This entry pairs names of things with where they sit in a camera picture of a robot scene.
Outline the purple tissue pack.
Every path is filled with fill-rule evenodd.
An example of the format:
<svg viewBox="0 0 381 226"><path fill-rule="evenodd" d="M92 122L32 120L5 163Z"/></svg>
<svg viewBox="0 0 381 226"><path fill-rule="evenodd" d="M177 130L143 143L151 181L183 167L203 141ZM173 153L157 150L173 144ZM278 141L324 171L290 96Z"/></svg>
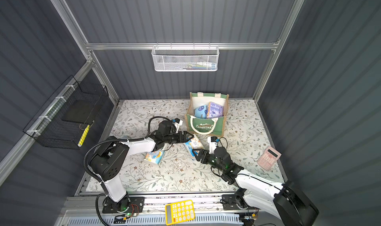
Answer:
<svg viewBox="0 0 381 226"><path fill-rule="evenodd" d="M207 113L207 118L208 119L214 119L214 118L220 118L224 116L223 114L223 106L210 102L208 104L208 113Z"/></svg>

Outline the orange blue tissue pack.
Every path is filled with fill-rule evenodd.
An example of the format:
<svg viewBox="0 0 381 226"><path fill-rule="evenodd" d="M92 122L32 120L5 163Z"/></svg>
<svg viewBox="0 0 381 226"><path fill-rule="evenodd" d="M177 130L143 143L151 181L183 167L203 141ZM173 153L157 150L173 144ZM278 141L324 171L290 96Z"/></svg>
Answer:
<svg viewBox="0 0 381 226"><path fill-rule="evenodd" d="M189 152L190 157L193 161L196 160L194 153L192 152L193 149L204 149L203 144L199 140L199 138L194 134L193 138L189 140L186 143L183 143L183 146L185 149Z"/></svg>

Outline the green Christmas burlap tote bag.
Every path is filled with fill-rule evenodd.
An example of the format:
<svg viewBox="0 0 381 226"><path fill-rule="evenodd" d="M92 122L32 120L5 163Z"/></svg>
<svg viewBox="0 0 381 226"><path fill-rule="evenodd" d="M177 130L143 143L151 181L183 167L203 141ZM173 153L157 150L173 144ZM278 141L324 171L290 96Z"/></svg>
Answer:
<svg viewBox="0 0 381 226"><path fill-rule="evenodd" d="M188 132L222 137L228 110L229 95L191 92L190 105L185 114Z"/></svg>

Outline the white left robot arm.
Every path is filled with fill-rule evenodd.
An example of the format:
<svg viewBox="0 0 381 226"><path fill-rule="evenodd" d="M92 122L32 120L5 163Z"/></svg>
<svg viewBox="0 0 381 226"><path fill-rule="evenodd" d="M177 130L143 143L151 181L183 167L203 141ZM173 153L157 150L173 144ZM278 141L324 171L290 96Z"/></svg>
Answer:
<svg viewBox="0 0 381 226"><path fill-rule="evenodd" d="M85 171L96 179L106 196L115 203L128 199L128 193L123 187L119 172L127 156L139 153L159 151L166 144L186 143L194 135L187 131L180 131L180 119L170 120L165 117L158 128L151 131L151 122L158 117L152 117L148 122L147 135L141 138L108 137L97 143L85 154L83 166Z"/></svg>

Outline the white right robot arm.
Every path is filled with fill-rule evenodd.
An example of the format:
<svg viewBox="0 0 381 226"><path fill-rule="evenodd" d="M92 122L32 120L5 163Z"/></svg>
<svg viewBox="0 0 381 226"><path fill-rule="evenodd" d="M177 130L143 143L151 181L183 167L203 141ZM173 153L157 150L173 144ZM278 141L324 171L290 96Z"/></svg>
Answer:
<svg viewBox="0 0 381 226"><path fill-rule="evenodd" d="M217 169L229 185L238 187L235 203L241 209L259 208L282 220L285 226L312 226L319 210L292 181L274 182L256 176L234 163L223 147L212 154L205 149L192 150L195 159Z"/></svg>

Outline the blue cartoon tissue pack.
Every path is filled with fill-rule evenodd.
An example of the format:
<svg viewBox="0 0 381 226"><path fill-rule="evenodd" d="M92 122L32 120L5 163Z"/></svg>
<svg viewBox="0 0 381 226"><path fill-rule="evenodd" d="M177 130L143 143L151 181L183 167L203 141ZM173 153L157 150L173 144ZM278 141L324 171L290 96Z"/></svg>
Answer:
<svg viewBox="0 0 381 226"><path fill-rule="evenodd" d="M194 110L194 116L199 119L206 119L208 113L208 105L199 106Z"/></svg>

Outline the colourful white tissue pack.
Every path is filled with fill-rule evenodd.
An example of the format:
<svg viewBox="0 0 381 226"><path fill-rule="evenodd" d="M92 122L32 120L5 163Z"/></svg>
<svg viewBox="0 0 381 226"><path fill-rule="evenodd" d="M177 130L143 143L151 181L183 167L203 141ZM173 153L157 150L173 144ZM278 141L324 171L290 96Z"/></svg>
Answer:
<svg viewBox="0 0 381 226"><path fill-rule="evenodd" d="M164 155L165 155L165 151L158 150L154 152L149 152L146 154L143 161L145 163L158 166L162 162Z"/></svg>

